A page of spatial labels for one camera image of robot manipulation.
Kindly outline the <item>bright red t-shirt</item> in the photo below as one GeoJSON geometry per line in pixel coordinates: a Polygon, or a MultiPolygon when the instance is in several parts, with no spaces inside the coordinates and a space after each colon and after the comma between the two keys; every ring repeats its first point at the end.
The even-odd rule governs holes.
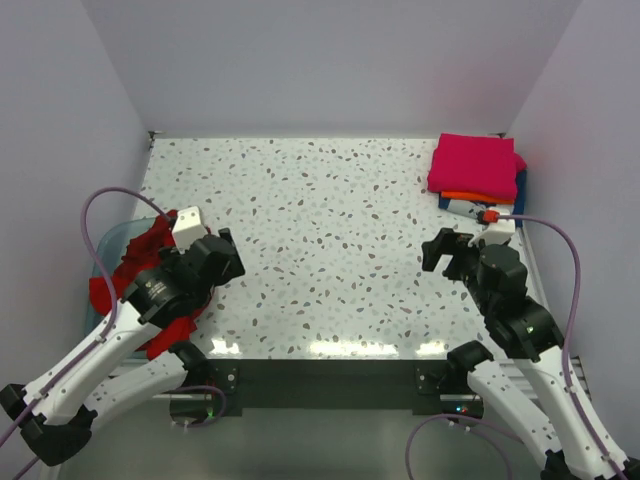
{"type": "Polygon", "coordinates": [[[203,313],[213,297],[209,294],[195,295],[179,287],[171,278],[169,268],[182,254],[176,247],[159,252],[160,263],[140,271],[134,277],[119,275],[115,270],[111,280],[116,296],[130,302],[140,313],[144,324],[152,324],[160,331],[137,347],[153,360],[181,341],[189,339],[196,330],[195,320],[203,313]]]}

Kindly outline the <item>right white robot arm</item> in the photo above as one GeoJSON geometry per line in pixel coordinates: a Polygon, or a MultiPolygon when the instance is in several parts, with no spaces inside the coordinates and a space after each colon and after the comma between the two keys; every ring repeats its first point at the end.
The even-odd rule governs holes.
{"type": "Polygon", "coordinates": [[[489,245],[441,229],[422,245],[422,268],[467,288],[490,338],[523,374],[528,398],[479,341],[447,355],[445,379],[459,393],[485,400],[534,457],[543,479],[636,479],[639,462],[613,440],[597,417],[575,370],[563,363],[564,337],[550,312],[527,293],[528,271],[508,244],[489,245]]]}

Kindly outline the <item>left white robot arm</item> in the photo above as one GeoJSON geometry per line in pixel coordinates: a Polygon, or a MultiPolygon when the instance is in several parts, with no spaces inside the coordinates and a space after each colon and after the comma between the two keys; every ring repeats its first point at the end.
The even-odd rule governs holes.
{"type": "Polygon", "coordinates": [[[25,384],[1,390],[1,406],[36,458],[60,465],[82,450],[98,425],[137,401],[181,388],[200,390],[207,358],[189,341],[176,341],[147,366],[114,379],[131,353],[177,319],[202,311],[215,288],[245,273],[229,229],[205,234],[184,252],[170,249],[141,271],[115,312],[58,364],[25,384]]]}

